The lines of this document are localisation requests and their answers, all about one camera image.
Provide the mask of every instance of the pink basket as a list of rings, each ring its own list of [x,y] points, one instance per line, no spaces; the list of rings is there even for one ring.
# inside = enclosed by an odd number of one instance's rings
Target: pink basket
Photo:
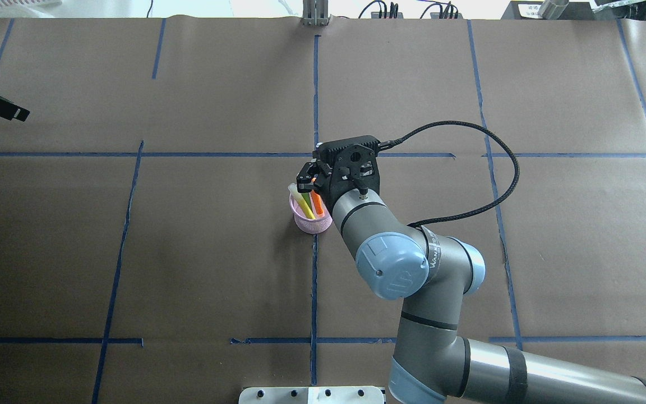
[[[292,195],[289,196],[289,204],[290,209],[293,211],[293,219],[296,225],[300,230],[303,230],[309,235],[323,233],[330,227],[330,224],[333,223],[333,218],[330,217],[325,205],[323,205],[323,217],[310,219],[306,217],[303,210],[301,210],[301,207],[298,206],[296,200],[293,199]]]

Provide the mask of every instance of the light blue cap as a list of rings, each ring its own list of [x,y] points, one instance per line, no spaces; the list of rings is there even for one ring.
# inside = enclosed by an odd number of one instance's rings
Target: light blue cap
[[[467,291],[463,294],[474,294],[482,285],[482,281],[485,280],[485,260],[482,259],[482,254],[480,254],[480,251],[477,251],[477,248],[474,246],[463,243],[454,237],[448,238],[452,238],[452,240],[460,243],[460,245],[465,249],[465,253],[467,253],[467,257],[470,260],[470,266],[472,267],[472,281],[470,282],[470,287],[468,287]]]
[[[377,297],[390,301],[417,292],[430,272],[418,243],[395,232],[378,233],[361,243],[356,266]]]
[[[390,368],[390,383],[387,384],[387,389],[397,401],[403,404],[441,404],[446,399],[443,394],[436,393],[414,378],[398,364],[395,358]]]

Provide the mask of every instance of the white label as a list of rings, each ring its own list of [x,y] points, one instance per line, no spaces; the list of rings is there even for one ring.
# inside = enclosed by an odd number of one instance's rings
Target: white label
[[[542,18],[539,15],[540,5],[538,4],[518,4],[518,8],[520,9],[520,15],[525,18],[537,18],[539,20]]]

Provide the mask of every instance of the white bracket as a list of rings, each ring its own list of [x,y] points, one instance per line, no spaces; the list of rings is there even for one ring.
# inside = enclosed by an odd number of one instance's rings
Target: white bracket
[[[382,389],[375,386],[304,388],[247,388],[238,404],[385,404]]]
[[[328,0],[303,0],[303,25],[328,25]]]

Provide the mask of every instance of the orange marker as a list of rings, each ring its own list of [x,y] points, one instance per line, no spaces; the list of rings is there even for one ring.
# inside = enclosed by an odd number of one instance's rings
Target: orange marker
[[[321,195],[318,195],[318,192],[311,192],[311,199],[313,200],[313,206],[315,206],[316,209],[316,214],[318,214],[320,217],[323,216],[323,200],[321,199]]]

